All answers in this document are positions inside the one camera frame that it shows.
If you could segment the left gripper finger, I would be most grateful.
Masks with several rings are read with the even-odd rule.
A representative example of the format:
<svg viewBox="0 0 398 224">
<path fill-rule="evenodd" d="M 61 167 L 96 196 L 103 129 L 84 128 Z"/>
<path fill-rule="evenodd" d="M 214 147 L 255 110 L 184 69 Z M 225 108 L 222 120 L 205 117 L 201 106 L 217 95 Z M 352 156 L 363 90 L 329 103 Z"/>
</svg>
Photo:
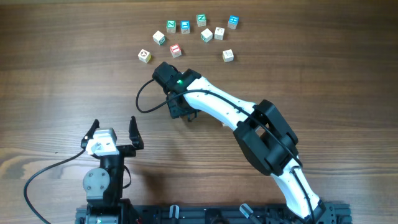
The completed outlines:
<svg viewBox="0 0 398 224">
<path fill-rule="evenodd" d="M 136 150 L 144 148 L 144 141 L 142 140 L 141 134 L 138 130 L 135 116 L 131 116 L 129 123 L 129 139 Z"/>
<path fill-rule="evenodd" d="M 88 130 L 88 132 L 85 134 L 85 136 L 81 140 L 80 147 L 82 149 L 85 149 L 87 147 L 88 141 L 90 139 L 93 139 L 93 135 L 94 135 L 96 129 L 98 129 L 99 127 L 100 127 L 100 122 L 97 119 L 95 119 L 93 124 L 91 125 L 91 128 Z"/>
</svg>

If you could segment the white block yellow C side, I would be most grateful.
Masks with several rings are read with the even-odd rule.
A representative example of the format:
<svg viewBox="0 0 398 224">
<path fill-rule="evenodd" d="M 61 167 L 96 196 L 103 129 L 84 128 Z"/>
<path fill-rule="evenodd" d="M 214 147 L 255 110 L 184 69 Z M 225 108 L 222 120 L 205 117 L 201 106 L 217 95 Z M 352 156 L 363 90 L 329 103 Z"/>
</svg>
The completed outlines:
<svg viewBox="0 0 398 224">
<path fill-rule="evenodd" d="M 222 53 L 223 56 L 223 61 L 226 62 L 231 62 L 234 60 L 234 53 L 231 49 L 224 50 Z"/>
</svg>

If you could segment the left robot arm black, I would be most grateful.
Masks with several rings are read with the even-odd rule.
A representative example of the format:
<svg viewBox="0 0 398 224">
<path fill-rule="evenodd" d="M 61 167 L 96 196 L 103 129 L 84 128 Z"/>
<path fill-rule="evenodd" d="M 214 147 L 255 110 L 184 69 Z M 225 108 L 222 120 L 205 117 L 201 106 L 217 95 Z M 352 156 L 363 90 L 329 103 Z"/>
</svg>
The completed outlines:
<svg viewBox="0 0 398 224">
<path fill-rule="evenodd" d="M 86 208 L 79 208 L 76 211 L 76 223 L 142 222 L 131 201 L 123 199 L 123 190 L 130 186 L 123 184 L 123 175 L 129 172 L 124 165 L 124 159 L 135 157 L 136 151 L 144 148 L 134 116 L 129 123 L 129 139 L 130 144 L 118 146 L 114 129 L 100 128 L 100 122 L 96 119 L 81 140 L 81 148 L 99 160 L 99 167 L 89 170 L 83 178 L 88 204 Z"/>
</svg>

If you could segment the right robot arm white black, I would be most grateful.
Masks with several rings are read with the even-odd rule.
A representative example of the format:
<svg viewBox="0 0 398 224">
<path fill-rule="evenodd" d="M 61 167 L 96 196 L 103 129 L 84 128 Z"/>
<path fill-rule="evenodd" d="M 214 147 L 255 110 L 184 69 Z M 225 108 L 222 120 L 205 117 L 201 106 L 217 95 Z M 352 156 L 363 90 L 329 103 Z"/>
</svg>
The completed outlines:
<svg viewBox="0 0 398 224">
<path fill-rule="evenodd" d="M 173 118 L 189 121 L 205 112 L 229 127 L 248 162 L 271 176 L 281 189 L 287 207 L 304 222 L 316 223 L 325 208 L 310 188 L 296 148 L 298 138 L 273 103 L 240 100 L 212 85 L 198 72 L 178 71 L 162 62 L 152 75 L 166 95 Z"/>
</svg>

